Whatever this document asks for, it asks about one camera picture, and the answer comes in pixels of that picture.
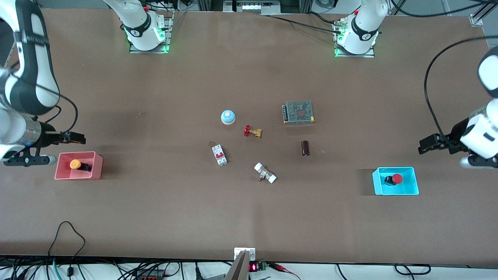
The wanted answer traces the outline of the yellow push button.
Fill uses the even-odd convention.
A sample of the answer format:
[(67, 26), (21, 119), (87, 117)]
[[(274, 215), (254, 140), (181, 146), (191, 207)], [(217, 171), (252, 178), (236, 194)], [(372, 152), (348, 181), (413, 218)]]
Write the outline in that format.
[(70, 168), (72, 170), (80, 170), (80, 171), (85, 171), (85, 172), (91, 172), (92, 171), (92, 165), (89, 163), (84, 163), (80, 161), (79, 159), (74, 159), (70, 162)]

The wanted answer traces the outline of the pink plastic bin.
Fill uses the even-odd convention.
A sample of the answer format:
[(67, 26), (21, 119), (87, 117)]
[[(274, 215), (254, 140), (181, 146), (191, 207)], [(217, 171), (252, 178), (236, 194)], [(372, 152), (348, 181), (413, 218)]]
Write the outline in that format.
[[(73, 169), (70, 163), (80, 161), (82, 165), (91, 165), (90, 171)], [(65, 152), (59, 154), (55, 180), (98, 180), (101, 178), (103, 158), (95, 151)]]

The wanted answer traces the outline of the cyan plastic bin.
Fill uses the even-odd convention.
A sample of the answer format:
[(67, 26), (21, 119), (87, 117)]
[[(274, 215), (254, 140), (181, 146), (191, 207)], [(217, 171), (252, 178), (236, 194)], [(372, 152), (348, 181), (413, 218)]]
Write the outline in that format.
[[(389, 186), (384, 183), (386, 176), (396, 173), (403, 176), (403, 183), (395, 186)], [(419, 194), (416, 172), (413, 167), (379, 167), (372, 173), (372, 183), (375, 194), (378, 196), (407, 196)]]

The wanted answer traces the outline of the metal mesh power supply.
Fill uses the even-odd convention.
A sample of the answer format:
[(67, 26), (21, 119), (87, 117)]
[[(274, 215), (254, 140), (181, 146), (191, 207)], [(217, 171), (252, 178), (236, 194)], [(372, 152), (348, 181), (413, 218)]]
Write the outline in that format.
[(282, 105), (282, 116), (285, 126), (309, 125), (315, 122), (310, 100), (287, 101)]

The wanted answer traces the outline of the white red circuit breaker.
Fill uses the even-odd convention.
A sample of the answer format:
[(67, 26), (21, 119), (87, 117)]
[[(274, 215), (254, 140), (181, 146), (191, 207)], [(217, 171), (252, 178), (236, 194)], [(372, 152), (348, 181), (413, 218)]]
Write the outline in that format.
[(219, 166), (224, 166), (228, 163), (221, 145), (214, 145), (212, 151)]

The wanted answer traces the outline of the metal fitting white caps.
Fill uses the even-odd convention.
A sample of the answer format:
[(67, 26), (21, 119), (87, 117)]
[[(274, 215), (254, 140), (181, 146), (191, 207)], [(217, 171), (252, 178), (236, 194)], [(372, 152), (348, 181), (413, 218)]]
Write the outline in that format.
[(267, 181), (269, 183), (274, 183), (277, 180), (277, 176), (272, 173), (267, 166), (263, 165), (263, 163), (257, 163), (254, 170), (259, 174), (258, 182)]

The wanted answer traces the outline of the red clip lead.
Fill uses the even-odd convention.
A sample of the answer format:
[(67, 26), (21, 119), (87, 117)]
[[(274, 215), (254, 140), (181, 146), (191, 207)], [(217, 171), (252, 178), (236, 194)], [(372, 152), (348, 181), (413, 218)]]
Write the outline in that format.
[(279, 272), (282, 272), (282, 273), (288, 273), (288, 274), (290, 274), (290, 275), (295, 276), (298, 280), (301, 280), (301, 278), (300, 278), (298, 275), (296, 275), (295, 273), (293, 273), (293, 272), (289, 271), (289, 270), (288, 270), (288, 269), (286, 269), (284, 266), (281, 266), (281, 265), (279, 265), (279, 264), (276, 264), (275, 262), (266, 262), (266, 263), (267, 263), (267, 265), (268, 265), (270, 268), (272, 268), (272, 269), (274, 269), (274, 270), (276, 270), (276, 271), (279, 271)]

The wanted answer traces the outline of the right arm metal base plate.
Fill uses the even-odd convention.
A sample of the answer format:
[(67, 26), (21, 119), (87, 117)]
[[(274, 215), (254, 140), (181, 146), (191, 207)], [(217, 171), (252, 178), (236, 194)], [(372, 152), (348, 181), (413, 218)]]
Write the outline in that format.
[(130, 43), (130, 53), (168, 53), (170, 49), (174, 17), (165, 17), (147, 11), (144, 28), (125, 30)]

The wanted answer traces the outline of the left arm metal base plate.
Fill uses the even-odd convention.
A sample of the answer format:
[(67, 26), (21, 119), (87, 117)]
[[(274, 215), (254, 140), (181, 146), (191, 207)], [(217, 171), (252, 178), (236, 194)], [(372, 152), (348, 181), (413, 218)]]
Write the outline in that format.
[(335, 57), (367, 57), (373, 58), (374, 45), (379, 31), (366, 32), (355, 28), (355, 16), (349, 15), (335, 21), (332, 25), (334, 34)]

